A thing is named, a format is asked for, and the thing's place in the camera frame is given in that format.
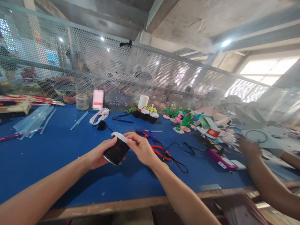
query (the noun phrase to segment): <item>blue table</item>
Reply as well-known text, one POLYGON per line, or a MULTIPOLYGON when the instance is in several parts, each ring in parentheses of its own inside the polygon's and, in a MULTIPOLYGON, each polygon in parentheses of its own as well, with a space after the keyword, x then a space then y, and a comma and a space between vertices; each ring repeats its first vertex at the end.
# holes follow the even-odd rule
MULTIPOLYGON (((111 137, 109 129, 97 131, 96 127, 89 124, 89 119, 95 112, 89 112, 79 125, 70 130, 84 112, 77 110, 73 105, 57 106, 56 108, 57 111, 42 135, 36 133, 32 138, 14 139, 0 143, 0 203, 111 137)), ((156 133, 156 137, 164 147, 169 146, 174 141, 179 144, 183 144, 185 141, 195 148, 204 150, 202 144, 191 133, 181 135, 174 132, 172 123, 162 116, 157 124, 150 124, 134 116, 124 117, 126 120, 133 121, 133 124, 112 120, 112 116, 121 114, 123 113, 110 112, 110 115, 105 119, 113 131, 126 133, 137 128, 162 130, 163 132, 156 133)), ((21 119, 22 117, 12 118, 11 122, 2 125, 0 137, 14 134, 13 125, 21 119)), ((242 154, 231 149, 228 150, 230 153, 225 152, 228 158, 246 164, 242 154)), ((207 196, 202 195, 202 193, 207 193, 203 192, 202 185, 218 184, 222 189, 235 189, 237 191, 253 186, 246 170, 230 174, 224 171, 206 153, 196 152, 196 156, 192 156, 185 153, 177 145, 173 145, 169 152, 176 160, 188 167, 189 173, 182 173, 174 162, 167 162, 170 169, 200 197, 207 196)), ((269 164, 269 167, 290 180, 300 180, 300 174, 293 169, 286 169, 274 164, 269 164)), ((79 210, 84 206, 90 206, 88 210, 86 208, 82 212, 79 210, 78 214, 74 214, 72 209, 68 209, 69 214, 65 217, 70 217, 83 215, 85 212, 93 212, 93 210, 95 213, 100 213, 123 208, 131 209, 136 206, 142 207, 145 206, 145 202, 148 205, 154 205, 165 201, 165 192, 158 179, 149 168, 140 163, 134 152, 129 150, 127 158, 121 166, 107 164, 83 176, 55 203, 48 218, 62 218, 63 210, 59 211, 61 208, 77 207, 73 209, 79 210), (131 206, 126 207, 126 202, 130 203, 131 206)))

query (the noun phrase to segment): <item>ceiling light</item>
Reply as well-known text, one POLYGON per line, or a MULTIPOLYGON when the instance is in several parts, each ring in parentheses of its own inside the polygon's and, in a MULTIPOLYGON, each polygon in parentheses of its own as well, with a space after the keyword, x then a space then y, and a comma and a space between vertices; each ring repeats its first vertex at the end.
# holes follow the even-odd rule
POLYGON ((230 43, 231 43, 231 40, 228 39, 228 40, 226 40, 226 41, 224 41, 224 42, 222 43, 222 47, 226 47, 226 46, 229 45, 230 43))

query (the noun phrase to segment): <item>perforated metal panel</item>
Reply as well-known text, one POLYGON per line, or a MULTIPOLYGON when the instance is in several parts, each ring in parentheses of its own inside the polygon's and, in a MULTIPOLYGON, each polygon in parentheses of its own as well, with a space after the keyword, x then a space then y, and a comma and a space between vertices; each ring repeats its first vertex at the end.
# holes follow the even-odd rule
POLYGON ((200 62, 139 43, 131 46, 129 40, 7 3, 0 3, 0 18, 4 37, 0 81, 5 93, 60 101, 87 93, 91 100, 96 88, 105 90, 106 106, 113 110, 136 106, 139 96, 146 94, 159 112, 171 104, 174 109, 214 104, 219 112, 227 114, 234 110, 234 104, 255 102, 273 89, 200 62))

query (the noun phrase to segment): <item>wooden table edge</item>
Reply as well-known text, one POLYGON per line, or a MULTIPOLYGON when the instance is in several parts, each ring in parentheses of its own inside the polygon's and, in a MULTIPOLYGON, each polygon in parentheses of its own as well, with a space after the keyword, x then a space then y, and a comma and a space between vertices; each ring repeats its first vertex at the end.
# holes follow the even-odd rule
MULTIPOLYGON (((287 188, 297 188, 300 187, 300 181, 284 182, 284 185, 287 188)), ((255 187, 240 187, 240 188, 231 188, 231 189, 219 189, 211 190, 205 192, 196 193, 199 198, 217 198, 222 196, 234 195, 234 194, 247 194, 249 192, 256 191, 255 187)), ((118 202, 106 202, 93 205, 86 205, 80 207, 69 207, 69 208, 60 208, 60 209, 51 209, 49 210, 41 221, 49 220, 61 220, 67 218, 83 217, 95 214, 105 214, 105 213, 116 213, 121 211, 130 211, 138 208, 146 208, 150 206, 168 204, 169 200, 166 196, 159 197, 149 197, 149 198, 140 198, 126 201, 118 202)))

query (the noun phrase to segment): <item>white ribbon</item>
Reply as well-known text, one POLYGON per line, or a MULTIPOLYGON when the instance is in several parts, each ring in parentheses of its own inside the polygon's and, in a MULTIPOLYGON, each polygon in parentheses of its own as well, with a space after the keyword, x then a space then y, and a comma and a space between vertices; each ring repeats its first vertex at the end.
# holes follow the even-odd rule
POLYGON ((108 108, 101 109, 92 118, 90 118, 90 124, 97 125, 98 123, 100 123, 101 120, 104 120, 108 115, 109 115, 108 108), (101 115, 101 116, 98 118, 97 122, 94 123, 94 121, 98 115, 101 115))

